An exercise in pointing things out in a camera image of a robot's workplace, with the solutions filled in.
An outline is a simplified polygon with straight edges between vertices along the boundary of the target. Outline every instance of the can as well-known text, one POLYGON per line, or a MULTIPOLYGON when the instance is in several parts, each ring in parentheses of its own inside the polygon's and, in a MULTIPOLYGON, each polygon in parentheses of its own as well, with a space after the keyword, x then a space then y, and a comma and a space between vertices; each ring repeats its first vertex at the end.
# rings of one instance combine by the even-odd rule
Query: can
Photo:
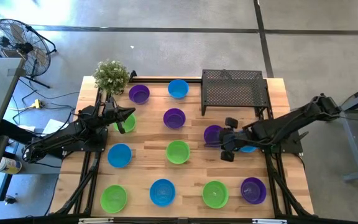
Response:
POLYGON ((22 163, 14 159, 3 157, 0 162, 0 172, 17 174, 22 169, 22 163))

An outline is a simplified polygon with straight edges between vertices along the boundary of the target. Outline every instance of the leaves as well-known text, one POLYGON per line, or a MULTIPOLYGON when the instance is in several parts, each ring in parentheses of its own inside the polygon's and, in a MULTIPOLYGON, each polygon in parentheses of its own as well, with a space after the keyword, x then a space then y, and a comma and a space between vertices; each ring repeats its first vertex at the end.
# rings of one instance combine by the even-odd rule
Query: leaves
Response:
POLYGON ((96 86, 108 93, 122 94, 129 82, 129 72, 126 69, 121 62, 115 60, 107 59, 105 62, 99 62, 98 68, 93 73, 96 86))

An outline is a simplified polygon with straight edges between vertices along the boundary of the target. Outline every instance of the gray floor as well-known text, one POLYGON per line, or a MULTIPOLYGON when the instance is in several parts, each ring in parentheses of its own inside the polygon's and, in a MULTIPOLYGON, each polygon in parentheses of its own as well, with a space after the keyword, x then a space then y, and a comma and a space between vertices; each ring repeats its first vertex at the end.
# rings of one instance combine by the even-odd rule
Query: gray floor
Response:
MULTIPOLYGON (((358 30, 358 0, 260 0, 260 6, 266 29, 358 30)), ((257 28, 252 0, 0 0, 0 17, 56 26, 257 28)), ((53 88, 35 85, 47 96, 78 91, 82 77, 106 58, 122 61, 139 75, 199 76, 203 68, 261 70, 265 75, 258 34, 41 33, 58 47, 48 72, 39 78, 53 88)), ((321 92, 342 103, 358 90, 357 35, 267 35, 267 43, 274 75, 285 79, 292 108, 321 92)), ((14 96, 29 92, 20 83, 14 96)), ((75 106, 76 98, 53 102, 75 106)), ((5 117, 13 115, 9 111, 5 117)), ((49 119, 67 116, 68 110, 30 111, 21 123, 43 128, 49 119)), ((302 144, 315 213, 358 220, 358 181, 342 181, 356 171, 342 125, 313 123, 304 130, 310 132, 302 144)), ((15 176, 8 194, 17 194, 19 203, 0 202, 0 210, 8 211, 0 218, 43 215, 55 181, 56 175, 15 176)))

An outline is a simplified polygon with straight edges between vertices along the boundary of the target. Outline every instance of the wooden tabletop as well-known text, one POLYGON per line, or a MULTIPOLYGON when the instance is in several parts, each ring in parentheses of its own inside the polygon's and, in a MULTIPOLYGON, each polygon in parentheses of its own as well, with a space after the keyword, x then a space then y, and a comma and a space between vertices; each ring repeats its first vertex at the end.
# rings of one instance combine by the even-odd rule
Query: wooden tabletop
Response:
MULTIPOLYGON (((283 79, 268 78, 267 83, 274 117, 288 113, 290 107, 283 79)), ((273 217, 264 155, 260 151, 238 152, 234 162, 226 162, 220 160, 219 149, 204 147, 203 133, 206 127, 212 124, 224 126, 224 119, 228 116, 238 119, 239 126, 254 122, 257 118, 253 108, 207 107, 205 116, 202 116, 200 84, 196 83, 189 84, 189 92, 182 100, 170 97, 167 83, 145 83, 150 89, 149 101, 145 105, 135 105, 128 97, 128 92, 134 85, 129 84, 124 94, 114 97, 120 106, 136 107, 135 130, 120 134, 110 126, 106 146, 106 149, 110 149, 119 142, 127 144, 132 149, 132 160, 125 168, 118 169, 108 163, 108 152, 102 153, 92 216, 273 217), (163 114, 170 108, 179 108, 185 112, 186 123, 181 129, 168 129, 163 124, 163 114), (165 148, 173 140, 186 141, 190 146, 190 159, 185 164, 175 165, 167 160, 165 148), (267 197, 263 203, 251 205, 242 198, 240 186, 247 177, 257 177, 265 184, 267 197), (175 185, 177 194, 168 207, 158 207, 150 199, 150 187, 158 179, 171 180, 175 185), (223 208, 209 208, 201 197, 204 185, 212 180, 220 180, 228 188, 229 201, 223 208), (123 210, 110 214, 101 208, 100 196, 105 188, 114 184, 126 189, 128 199, 123 210)), ((93 78, 84 77, 77 110, 94 105, 96 92, 93 78)), ((75 152, 63 161, 51 212, 61 208, 78 186, 83 158, 83 153, 75 152)), ((292 154, 284 154, 283 163, 289 189, 304 208, 313 213, 302 163, 292 154)), ((284 211, 281 191, 277 192, 280 208, 284 211)), ((86 203, 87 194, 88 188, 85 189, 81 210, 86 203)))

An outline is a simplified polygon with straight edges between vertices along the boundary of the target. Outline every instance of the yellow plug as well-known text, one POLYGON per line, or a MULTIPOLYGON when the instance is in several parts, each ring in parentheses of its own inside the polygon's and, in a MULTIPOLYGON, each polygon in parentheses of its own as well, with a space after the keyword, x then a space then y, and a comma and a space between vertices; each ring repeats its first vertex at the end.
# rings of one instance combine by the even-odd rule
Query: yellow plug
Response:
POLYGON ((38 99, 36 99, 36 100, 34 101, 34 103, 31 104, 31 106, 29 106, 29 108, 35 108, 35 109, 41 108, 41 101, 38 100, 38 99))
POLYGON ((41 101, 36 99, 35 102, 34 102, 34 105, 35 105, 35 109, 41 108, 41 101))

